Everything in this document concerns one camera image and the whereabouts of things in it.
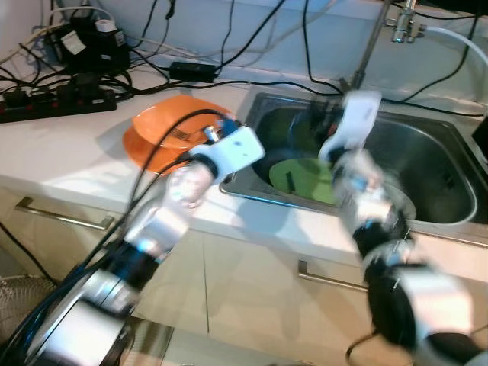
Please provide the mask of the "orange bowl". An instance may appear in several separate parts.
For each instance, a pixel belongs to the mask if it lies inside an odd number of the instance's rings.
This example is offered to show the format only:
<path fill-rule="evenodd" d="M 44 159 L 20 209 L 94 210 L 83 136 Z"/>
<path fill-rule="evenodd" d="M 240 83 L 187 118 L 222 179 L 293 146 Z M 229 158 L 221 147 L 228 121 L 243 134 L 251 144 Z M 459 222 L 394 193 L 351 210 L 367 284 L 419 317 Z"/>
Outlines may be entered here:
<path fill-rule="evenodd" d="M 157 102 L 152 107 L 140 112 L 133 118 L 133 132 L 143 137 L 149 143 L 156 143 L 162 133 L 168 131 L 181 117 L 185 117 L 193 111 L 219 111 L 226 117 L 233 117 L 233 113 L 213 102 L 200 100 L 191 95 L 175 95 L 167 100 Z M 177 129 L 186 132 L 200 131 L 217 119 L 215 115 L 199 115 L 182 122 Z"/>

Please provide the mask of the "small black power brick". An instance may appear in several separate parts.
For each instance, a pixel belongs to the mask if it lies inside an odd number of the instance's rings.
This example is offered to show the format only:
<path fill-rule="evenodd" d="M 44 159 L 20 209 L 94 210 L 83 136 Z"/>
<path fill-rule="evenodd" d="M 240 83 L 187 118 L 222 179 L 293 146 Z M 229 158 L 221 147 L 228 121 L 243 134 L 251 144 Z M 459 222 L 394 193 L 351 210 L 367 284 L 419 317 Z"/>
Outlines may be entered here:
<path fill-rule="evenodd" d="M 175 80 L 188 82 L 213 82 L 219 75 L 216 64 L 173 62 L 165 69 Z"/>

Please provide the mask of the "metal faucet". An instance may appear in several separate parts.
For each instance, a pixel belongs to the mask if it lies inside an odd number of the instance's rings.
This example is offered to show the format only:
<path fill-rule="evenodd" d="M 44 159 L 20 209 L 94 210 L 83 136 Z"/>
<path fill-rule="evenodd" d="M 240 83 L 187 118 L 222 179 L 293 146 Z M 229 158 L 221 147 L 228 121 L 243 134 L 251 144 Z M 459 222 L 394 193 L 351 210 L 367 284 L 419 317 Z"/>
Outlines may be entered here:
<path fill-rule="evenodd" d="M 393 7 L 394 3 L 398 2 L 403 2 L 400 13 L 394 18 L 388 18 L 387 15 L 390 8 Z M 362 87 L 371 56 L 380 39 L 380 33 L 385 27 L 393 28 L 393 35 L 391 35 L 390 41 L 394 43 L 411 44 L 415 39 L 422 36 L 425 25 L 415 21 L 415 16 L 418 14 L 416 10 L 418 2 L 419 0 L 383 0 L 381 2 L 379 14 L 377 14 L 376 21 L 374 21 L 367 46 L 362 53 L 357 69 L 352 74 L 352 80 L 348 81 L 345 78 L 339 80 L 339 91 L 341 93 L 348 93 Z"/>

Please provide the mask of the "stainless steel sink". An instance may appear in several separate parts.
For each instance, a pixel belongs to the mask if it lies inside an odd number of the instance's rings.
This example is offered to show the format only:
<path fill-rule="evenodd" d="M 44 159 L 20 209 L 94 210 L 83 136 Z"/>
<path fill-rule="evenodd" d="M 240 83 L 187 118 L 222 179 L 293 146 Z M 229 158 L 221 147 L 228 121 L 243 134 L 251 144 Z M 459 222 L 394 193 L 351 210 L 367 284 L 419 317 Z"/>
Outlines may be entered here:
<path fill-rule="evenodd" d="M 271 170 L 295 158 L 315 159 L 323 139 L 322 122 L 339 119 L 341 98 L 303 98 L 258 93 L 246 115 L 265 157 L 222 183 L 222 191 L 268 204 L 322 214 L 335 207 L 299 195 L 296 175 L 273 185 Z M 488 220 L 485 168 L 447 121 L 381 111 L 366 140 L 377 166 L 410 198 L 417 222 L 478 223 Z"/>

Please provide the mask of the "white bowl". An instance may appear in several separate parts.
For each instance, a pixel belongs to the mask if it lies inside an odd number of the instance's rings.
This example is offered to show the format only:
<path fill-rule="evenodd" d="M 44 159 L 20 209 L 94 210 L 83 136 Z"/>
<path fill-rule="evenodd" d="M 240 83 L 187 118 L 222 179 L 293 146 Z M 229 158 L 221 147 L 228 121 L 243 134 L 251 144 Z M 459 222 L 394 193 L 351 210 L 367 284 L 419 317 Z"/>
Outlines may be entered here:
<path fill-rule="evenodd" d="M 388 200 L 394 208 L 400 210 L 405 220 L 414 220 L 417 217 L 417 209 L 409 196 L 402 191 L 399 185 L 384 182 L 384 190 L 387 193 Z"/>

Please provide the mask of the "large black power adapter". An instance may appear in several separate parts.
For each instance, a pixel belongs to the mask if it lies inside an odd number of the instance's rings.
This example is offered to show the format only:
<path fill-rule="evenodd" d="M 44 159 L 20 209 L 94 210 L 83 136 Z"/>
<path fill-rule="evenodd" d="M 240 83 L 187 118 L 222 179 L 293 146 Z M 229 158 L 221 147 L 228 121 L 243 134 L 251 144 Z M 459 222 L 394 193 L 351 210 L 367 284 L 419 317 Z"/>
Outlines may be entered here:
<path fill-rule="evenodd" d="M 71 18 L 53 32 L 58 60 L 69 71 L 111 73 L 128 69 L 131 49 L 115 21 Z"/>

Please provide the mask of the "black appliance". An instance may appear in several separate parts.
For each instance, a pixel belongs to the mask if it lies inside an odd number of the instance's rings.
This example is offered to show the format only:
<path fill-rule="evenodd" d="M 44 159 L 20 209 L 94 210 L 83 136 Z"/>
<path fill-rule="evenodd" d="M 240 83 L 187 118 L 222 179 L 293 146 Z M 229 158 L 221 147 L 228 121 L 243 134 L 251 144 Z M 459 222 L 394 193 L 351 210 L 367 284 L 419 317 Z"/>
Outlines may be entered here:
<path fill-rule="evenodd" d="M 477 126 L 477 129 L 473 132 L 473 140 L 477 143 L 478 149 L 481 151 L 482 156 L 487 160 L 488 157 L 488 117 L 484 116 L 481 122 Z"/>

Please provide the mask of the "black power strip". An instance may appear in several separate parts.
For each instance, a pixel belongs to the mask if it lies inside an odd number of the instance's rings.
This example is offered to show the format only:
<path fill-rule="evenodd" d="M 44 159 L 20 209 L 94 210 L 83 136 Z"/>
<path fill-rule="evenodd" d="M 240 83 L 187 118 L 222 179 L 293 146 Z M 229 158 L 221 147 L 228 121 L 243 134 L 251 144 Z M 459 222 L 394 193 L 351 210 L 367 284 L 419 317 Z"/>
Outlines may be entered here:
<path fill-rule="evenodd" d="M 0 124 L 87 113 L 116 111 L 115 93 L 97 82 L 71 82 L 52 91 L 7 91 L 0 94 Z"/>

